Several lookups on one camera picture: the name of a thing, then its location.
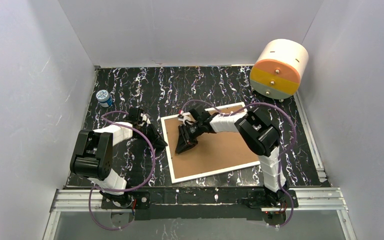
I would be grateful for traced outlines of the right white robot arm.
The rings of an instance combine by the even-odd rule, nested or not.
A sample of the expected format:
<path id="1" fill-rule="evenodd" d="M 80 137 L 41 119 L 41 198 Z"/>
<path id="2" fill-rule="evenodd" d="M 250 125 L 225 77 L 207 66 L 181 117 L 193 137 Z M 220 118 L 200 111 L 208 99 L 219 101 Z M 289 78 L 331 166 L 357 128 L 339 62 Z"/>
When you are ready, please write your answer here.
<path id="1" fill-rule="evenodd" d="M 232 113 L 210 113 L 198 104 L 188 112 L 193 120 L 179 115 L 182 124 L 178 127 L 174 151 L 177 155 L 194 148 L 198 144 L 198 137 L 203 134 L 239 133 L 250 151 L 258 157 L 263 172 L 263 186 L 274 193 L 285 188 L 286 178 L 279 160 L 281 132 L 262 109 L 252 107 Z"/>

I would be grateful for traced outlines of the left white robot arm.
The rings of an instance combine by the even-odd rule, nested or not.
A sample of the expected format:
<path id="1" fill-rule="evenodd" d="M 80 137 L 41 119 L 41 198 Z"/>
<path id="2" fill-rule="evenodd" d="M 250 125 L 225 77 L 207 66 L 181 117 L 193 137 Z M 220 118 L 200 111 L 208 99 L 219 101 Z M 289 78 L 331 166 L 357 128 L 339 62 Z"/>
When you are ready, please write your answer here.
<path id="1" fill-rule="evenodd" d="M 143 138 L 151 151 L 152 161 L 156 150 L 168 146 L 151 123 L 143 109 L 132 107 L 119 122 L 94 130 L 78 133 L 70 161 L 70 172 L 95 183 L 100 191 L 121 196 L 129 191 L 127 181 L 112 168 L 113 147 L 132 138 Z"/>

